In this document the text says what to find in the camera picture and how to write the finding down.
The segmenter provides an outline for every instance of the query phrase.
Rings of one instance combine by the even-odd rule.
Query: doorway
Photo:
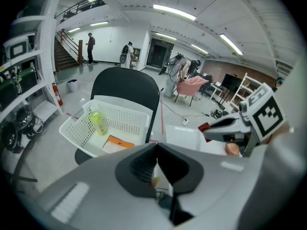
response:
[[[173,46],[171,43],[153,38],[147,58],[147,65],[162,68],[169,59]]]

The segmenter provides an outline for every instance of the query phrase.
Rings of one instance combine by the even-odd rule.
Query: gray floor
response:
[[[90,100],[93,86],[91,83],[94,82],[101,71],[109,67],[114,67],[114,65],[98,63],[93,66],[68,69],[55,76],[57,81],[73,77],[84,83],[80,83],[80,89],[76,93],[68,93],[62,96],[64,115],[53,115],[47,121],[45,130],[38,137],[26,158],[28,169],[38,179],[38,183],[35,185],[39,192],[44,191],[51,183],[77,167],[74,160],[76,147],[59,133],[59,127],[69,117],[68,114],[74,114],[84,103]],[[142,72],[153,77],[159,89],[162,89],[167,78],[166,75],[159,76],[155,69],[144,69]],[[189,107],[190,97],[186,99],[184,97],[179,96],[177,102],[174,103],[175,98],[165,98],[163,92],[161,93],[161,101],[164,104],[173,112],[186,116],[189,120],[187,127],[197,128],[204,122],[213,121],[212,117],[204,116],[202,112],[210,114],[211,110],[218,108],[214,102],[203,96],[200,100],[193,100],[191,107]],[[183,119],[174,114],[164,104],[159,103],[152,130],[152,140],[159,140],[164,132],[165,125],[183,126]]]

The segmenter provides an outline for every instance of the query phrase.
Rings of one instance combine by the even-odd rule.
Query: man in dark clothes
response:
[[[88,63],[92,64],[93,62],[93,55],[92,55],[92,50],[95,45],[95,38],[93,37],[92,33],[89,33],[88,36],[90,37],[88,40],[87,45],[87,54],[88,54]]]

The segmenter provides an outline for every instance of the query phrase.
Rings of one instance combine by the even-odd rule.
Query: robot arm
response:
[[[238,113],[223,116],[210,125],[202,125],[199,130],[207,140],[231,141],[237,143],[240,151],[244,152],[265,141],[285,122],[285,114],[273,90],[263,83],[239,103]],[[248,144],[245,141],[246,135],[250,136]]]

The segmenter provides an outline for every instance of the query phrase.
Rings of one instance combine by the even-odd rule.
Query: shelf unit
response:
[[[251,78],[251,77],[249,77],[248,74],[245,73],[244,78],[243,78],[243,80],[242,80],[242,82],[241,82],[241,84],[240,84],[238,90],[236,91],[236,93],[234,94],[234,96],[232,97],[232,99],[229,101],[229,104],[230,104],[232,107],[234,107],[234,110],[239,110],[239,106],[238,106],[237,104],[234,103],[234,100],[235,100],[236,97],[239,97],[242,101],[244,101],[244,100],[246,99],[246,98],[243,97],[242,95],[238,94],[240,90],[245,90],[245,91],[246,91],[247,93],[249,93],[249,94],[252,94],[252,93],[254,92],[253,90],[251,90],[251,89],[249,88],[249,84],[248,84],[248,85],[244,85],[244,82],[245,82],[246,80],[248,80],[249,83],[251,83],[252,85],[255,85],[256,87],[259,87],[259,86],[262,85],[261,82],[255,80],[255,79],[253,79],[253,78]]]
[[[0,71],[5,71],[9,67],[21,64],[32,58],[36,58],[37,65],[35,69],[40,77],[37,85],[19,95],[13,102],[0,112],[0,123],[7,115],[14,110],[27,97],[42,89],[45,100],[34,108],[33,113],[45,122],[53,113],[58,111],[61,115],[63,111],[58,104],[55,94],[52,89],[52,83],[55,81],[53,75],[54,58],[54,33],[56,31],[56,20],[54,14],[59,3],[59,0],[44,0],[45,5],[42,6],[41,15],[26,16],[14,20],[10,27],[9,38],[7,44],[13,42],[20,36],[35,35],[35,48],[38,50],[28,52],[18,56],[4,65],[0,66]],[[32,0],[33,3],[39,3],[38,0]],[[22,135],[22,146],[25,148],[29,143],[29,139]],[[14,154],[4,149],[1,156],[1,164],[4,170],[14,173],[18,160],[23,151],[19,154]]]

